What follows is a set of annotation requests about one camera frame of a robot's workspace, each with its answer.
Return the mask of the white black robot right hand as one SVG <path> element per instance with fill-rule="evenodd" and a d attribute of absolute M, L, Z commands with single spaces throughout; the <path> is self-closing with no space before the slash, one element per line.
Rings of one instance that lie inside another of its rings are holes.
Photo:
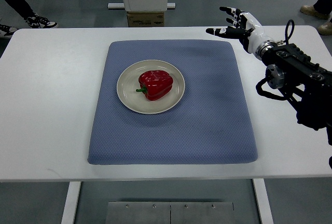
<path fill-rule="evenodd" d="M 263 26 L 251 13 L 232 7 L 219 9 L 230 16 L 226 21 L 231 25 L 207 28 L 206 33 L 226 39 L 237 39 L 247 53 L 254 54 L 257 58 L 261 57 L 265 48 L 275 46 L 275 42 L 266 35 Z"/>

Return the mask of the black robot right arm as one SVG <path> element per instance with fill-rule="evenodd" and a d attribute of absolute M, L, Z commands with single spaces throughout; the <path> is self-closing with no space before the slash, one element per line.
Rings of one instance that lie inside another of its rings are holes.
<path fill-rule="evenodd" d="M 294 21 L 289 20 L 284 41 L 268 41 L 259 49 L 266 72 L 256 91 L 270 99 L 288 101 L 296 111 L 298 124 L 316 131 L 325 128 L 330 143 L 331 72 L 312 63 L 310 56 L 289 42 L 294 28 Z"/>

